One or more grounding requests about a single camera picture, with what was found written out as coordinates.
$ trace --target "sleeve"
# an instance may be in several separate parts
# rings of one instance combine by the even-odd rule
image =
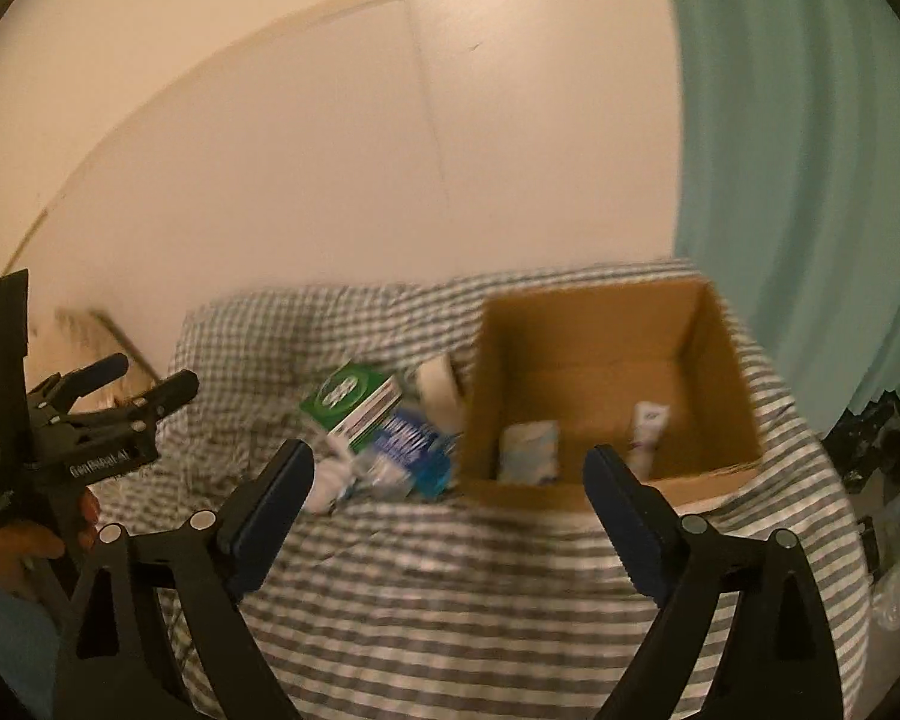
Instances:
[[[0,589],[0,676],[39,720],[53,715],[58,647],[46,610]]]

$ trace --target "toothpaste tube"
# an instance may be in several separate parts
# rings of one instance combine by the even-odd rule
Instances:
[[[626,467],[641,482],[650,478],[656,445],[669,419],[669,406],[645,400],[634,406],[634,439],[631,441],[631,451],[626,455]]]

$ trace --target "bed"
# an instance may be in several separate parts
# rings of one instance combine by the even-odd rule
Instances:
[[[344,359],[407,373],[439,352],[466,371],[482,300],[505,290],[665,279],[681,261],[472,276],[425,287],[311,287],[243,293],[189,314],[173,367],[199,397],[167,420],[164,457],[104,485],[103,517],[142,532],[220,504],[287,437],[326,449],[295,410]],[[730,317],[761,440],[757,477],[708,517],[721,531],[802,539],[821,589],[850,713],[865,665],[869,586],[840,481],[786,386]],[[727,637],[722,598],[677,716],[700,706]],[[242,613],[293,702],[319,718],[589,718],[655,616],[596,518],[519,520],[463,500],[351,500],[301,517]],[[185,621],[165,599],[194,703],[214,714]]]

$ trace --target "open cardboard box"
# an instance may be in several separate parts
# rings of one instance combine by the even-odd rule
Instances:
[[[487,506],[586,511],[583,458],[600,443],[625,457],[641,400],[670,406],[649,483],[672,506],[754,478],[761,448],[749,389],[706,280],[488,300],[458,455],[461,493]],[[497,483],[503,429],[543,419],[559,423],[557,483]]]

